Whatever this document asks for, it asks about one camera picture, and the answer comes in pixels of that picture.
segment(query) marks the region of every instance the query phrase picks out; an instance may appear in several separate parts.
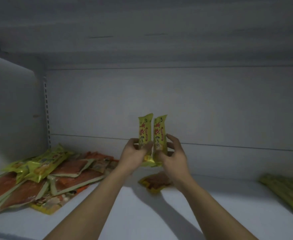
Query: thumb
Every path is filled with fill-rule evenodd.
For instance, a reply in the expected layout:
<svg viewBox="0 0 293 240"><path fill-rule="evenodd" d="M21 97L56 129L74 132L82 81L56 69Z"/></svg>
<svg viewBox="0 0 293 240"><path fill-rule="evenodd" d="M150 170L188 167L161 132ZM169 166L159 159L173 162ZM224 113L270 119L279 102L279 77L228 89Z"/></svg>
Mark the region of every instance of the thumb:
<svg viewBox="0 0 293 240"><path fill-rule="evenodd" d="M152 147L153 141L149 141L147 144L144 145L144 147L140 149L140 151L143 153L143 155L145 155L148 153L148 151L152 150Z"/></svg>
<svg viewBox="0 0 293 240"><path fill-rule="evenodd" d="M155 152L155 156L161 162L163 162L167 158L167 156L161 150L157 150Z"/></svg>

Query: left hand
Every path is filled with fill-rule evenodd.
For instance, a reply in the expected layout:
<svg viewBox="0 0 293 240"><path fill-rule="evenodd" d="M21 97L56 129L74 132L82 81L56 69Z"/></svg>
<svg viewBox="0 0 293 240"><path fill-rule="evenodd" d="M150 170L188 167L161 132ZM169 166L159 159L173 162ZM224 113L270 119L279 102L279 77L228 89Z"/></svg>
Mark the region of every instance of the left hand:
<svg viewBox="0 0 293 240"><path fill-rule="evenodd" d="M134 144L138 142L138 138L131 138L128 141L122 151L119 165L117 166L117 168L124 170L128 174L133 173L133 171L142 164L144 156L148 151L152 150L153 147L153 142L149 141L143 148L137 150L137 145Z"/></svg>

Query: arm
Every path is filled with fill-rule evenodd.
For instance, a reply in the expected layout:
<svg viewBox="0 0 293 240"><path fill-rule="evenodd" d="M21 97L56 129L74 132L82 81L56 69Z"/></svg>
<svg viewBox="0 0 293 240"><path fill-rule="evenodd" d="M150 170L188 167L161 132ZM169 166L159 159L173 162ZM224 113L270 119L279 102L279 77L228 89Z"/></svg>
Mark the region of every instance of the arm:
<svg viewBox="0 0 293 240"><path fill-rule="evenodd" d="M123 149L116 169L63 219L44 240L97 240L125 179L137 169L152 142L141 150L134 148L138 139L130 139Z"/></svg>
<svg viewBox="0 0 293 240"><path fill-rule="evenodd" d="M173 181L176 188L187 199L197 222L207 240L257 240L244 226L229 214L206 190L201 188L190 175L187 158L180 141L167 134L173 143L168 147L175 150L171 157L157 151L165 173Z"/></svg>

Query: hand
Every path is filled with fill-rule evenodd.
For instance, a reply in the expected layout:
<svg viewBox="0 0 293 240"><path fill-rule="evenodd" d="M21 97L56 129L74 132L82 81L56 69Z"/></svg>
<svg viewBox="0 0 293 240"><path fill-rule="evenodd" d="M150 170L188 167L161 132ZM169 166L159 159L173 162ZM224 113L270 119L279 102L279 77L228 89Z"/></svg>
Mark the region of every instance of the hand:
<svg viewBox="0 0 293 240"><path fill-rule="evenodd" d="M166 156L161 150L157 150L157 157L162 161L162 165L167 176L173 181L174 185L180 190L182 183L191 178L187 165L187 158L178 138L167 134L168 148L174 149L172 156Z"/></svg>
<svg viewBox="0 0 293 240"><path fill-rule="evenodd" d="M124 170L129 175L142 164L144 156L153 147L153 142L149 141L143 148L138 150L138 145L134 145L135 143L139 143L139 139L131 138L128 141L122 151L119 165L117 166L117 168Z"/></svg>

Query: finger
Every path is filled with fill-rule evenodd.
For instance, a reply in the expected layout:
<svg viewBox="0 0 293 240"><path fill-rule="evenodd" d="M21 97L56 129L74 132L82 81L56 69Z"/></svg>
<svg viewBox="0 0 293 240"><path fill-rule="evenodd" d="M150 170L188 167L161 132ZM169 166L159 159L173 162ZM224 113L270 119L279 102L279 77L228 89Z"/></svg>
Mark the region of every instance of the finger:
<svg viewBox="0 0 293 240"><path fill-rule="evenodd" d="M178 138L176 138L170 134L167 134L167 138L169 138L173 142L175 151L183 151L183 148L182 148L181 143Z"/></svg>
<svg viewBox="0 0 293 240"><path fill-rule="evenodd" d="M152 147L153 141L149 141L147 144L144 145L144 147L140 149L140 151L143 152L143 155L145 155L148 153L148 151L152 150Z"/></svg>
<svg viewBox="0 0 293 240"><path fill-rule="evenodd" d="M157 158L159 161L161 161L161 162L163 162L164 160L166 160L166 158L168 157L168 156L166 156L161 150L157 150L157 151L155 152L155 155L156 155L156 158Z"/></svg>
<svg viewBox="0 0 293 240"><path fill-rule="evenodd" d="M167 142L168 148L171 148L174 150L174 145L172 142Z"/></svg>
<svg viewBox="0 0 293 240"><path fill-rule="evenodd" d="M132 147L136 143L139 143L139 139L138 138L131 138L130 140L128 140L128 143L126 145Z"/></svg>
<svg viewBox="0 0 293 240"><path fill-rule="evenodd" d="M168 157L172 157L173 153L174 152L172 152L172 151L168 151Z"/></svg>

